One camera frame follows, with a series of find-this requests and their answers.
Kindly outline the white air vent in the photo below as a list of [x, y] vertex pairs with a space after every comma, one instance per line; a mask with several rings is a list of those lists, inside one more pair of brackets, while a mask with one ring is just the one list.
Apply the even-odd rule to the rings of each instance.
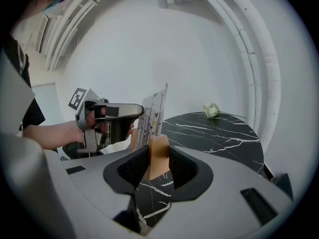
[[37, 38], [36, 38], [36, 41], [35, 41], [35, 47], [34, 47], [35, 48], [35, 52], [37, 52], [38, 54], [41, 53], [41, 46], [42, 46], [44, 34], [46, 32], [46, 29], [47, 29], [49, 21], [50, 21], [49, 17], [46, 14], [44, 14], [43, 17], [42, 17], [40, 26], [39, 26], [39, 30], [38, 30], [38, 33], [37, 33]]

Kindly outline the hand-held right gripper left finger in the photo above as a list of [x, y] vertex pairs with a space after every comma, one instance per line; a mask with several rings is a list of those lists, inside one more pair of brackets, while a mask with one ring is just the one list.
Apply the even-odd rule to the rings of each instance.
[[148, 166], [148, 147], [60, 161], [45, 151], [52, 194], [61, 218], [52, 218], [59, 239], [144, 239], [135, 190]]

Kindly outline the white flower bouquet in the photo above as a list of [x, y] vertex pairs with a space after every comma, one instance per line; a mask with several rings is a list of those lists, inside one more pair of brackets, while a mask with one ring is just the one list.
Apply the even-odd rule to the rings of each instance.
[[235, 116], [235, 117], [239, 117], [239, 118], [242, 118], [242, 119], [246, 119], [246, 117], [244, 117], [244, 116], [240, 116], [240, 115], [236, 115], [236, 114], [230, 114], [230, 113], [226, 113], [226, 112], [221, 111], [219, 106], [217, 104], [215, 104], [215, 103], [204, 105], [203, 106], [203, 112], [204, 112], [205, 116], [207, 118], [209, 118], [209, 119], [216, 118], [220, 114], [226, 114], [226, 115], [230, 115], [230, 116]]

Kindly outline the round black marble table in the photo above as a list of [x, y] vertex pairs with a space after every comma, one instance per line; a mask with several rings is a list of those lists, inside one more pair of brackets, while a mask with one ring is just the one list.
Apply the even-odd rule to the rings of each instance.
[[[170, 145], [187, 147], [240, 162], [259, 175], [263, 173], [264, 153], [258, 136], [241, 119], [219, 114], [214, 119], [203, 112], [166, 119], [162, 134]], [[170, 171], [149, 180], [143, 177], [135, 191], [141, 234], [146, 235], [170, 208], [174, 190]]]

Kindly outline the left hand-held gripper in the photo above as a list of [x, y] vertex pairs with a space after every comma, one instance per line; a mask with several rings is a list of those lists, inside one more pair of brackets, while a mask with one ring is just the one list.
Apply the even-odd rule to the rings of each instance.
[[[144, 112], [144, 107], [139, 104], [109, 103], [105, 98], [100, 98], [92, 89], [77, 88], [69, 104], [75, 111], [75, 121], [84, 133], [84, 149], [79, 153], [94, 153], [108, 146], [128, 138], [131, 124]], [[107, 133], [99, 129], [89, 128], [86, 123], [86, 114], [97, 107], [106, 108]]]

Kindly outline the small brown object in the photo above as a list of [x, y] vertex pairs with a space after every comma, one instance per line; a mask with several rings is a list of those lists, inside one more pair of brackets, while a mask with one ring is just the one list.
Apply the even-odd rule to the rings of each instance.
[[161, 134], [168, 84], [142, 101], [144, 113], [131, 134], [130, 147], [148, 146], [145, 178], [153, 180], [169, 171], [169, 141]]

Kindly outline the person's left forearm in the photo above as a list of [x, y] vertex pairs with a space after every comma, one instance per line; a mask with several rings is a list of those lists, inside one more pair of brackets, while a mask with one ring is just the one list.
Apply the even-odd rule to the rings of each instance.
[[74, 120], [55, 125], [29, 125], [23, 130], [23, 137], [36, 141], [47, 150], [84, 142], [84, 133]]

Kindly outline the thick white insulated pipe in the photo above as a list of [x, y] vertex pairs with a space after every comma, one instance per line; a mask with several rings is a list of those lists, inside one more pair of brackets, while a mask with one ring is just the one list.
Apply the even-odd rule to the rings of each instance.
[[260, 140], [263, 150], [266, 151], [276, 128], [281, 103], [281, 75], [278, 56], [266, 24], [251, 1], [233, 1], [243, 12], [254, 31], [265, 62], [267, 105]]

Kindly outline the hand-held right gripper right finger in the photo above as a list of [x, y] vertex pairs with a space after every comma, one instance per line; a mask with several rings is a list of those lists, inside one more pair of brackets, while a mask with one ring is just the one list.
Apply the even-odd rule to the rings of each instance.
[[174, 146], [175, 189], [151, 239], [267, 239], [284, 220], [291, 198], [247, 166]]

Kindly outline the person's left hand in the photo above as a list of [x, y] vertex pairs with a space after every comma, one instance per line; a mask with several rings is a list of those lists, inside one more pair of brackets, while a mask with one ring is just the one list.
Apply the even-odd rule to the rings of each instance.
[[105, 112], [105, 107], [97, 107], [94, 111], [89, 111], [85, 117], [88, 127], [99, 129], [102, 133], [107, 133], [108, 125], [104, 120]]

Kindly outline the thin white wall pipe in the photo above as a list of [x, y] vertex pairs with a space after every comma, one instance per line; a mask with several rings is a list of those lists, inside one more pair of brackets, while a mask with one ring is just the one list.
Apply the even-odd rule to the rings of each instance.
[[248, 125], [258, 133], [261, 120], [262, 90], [260, 70], [255, 51], [247, 32], [240, 19], [224, 0], [207, 0], [223, 19], [235, 39], [241, 59], [243, 61], [246, 79], [248, 83]]

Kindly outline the dark grey trash bin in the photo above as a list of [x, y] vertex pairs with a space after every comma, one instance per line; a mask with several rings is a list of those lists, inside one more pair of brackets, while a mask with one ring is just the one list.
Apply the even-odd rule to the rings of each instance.
[[283, 192], [285, 192], [291, 200], [294, 200], [292, 185], [290, 182], [290, 178], [288, 173], [283, 173], [281, 175], [277, 175], [270, 180], [272, 184], [280, 188]]

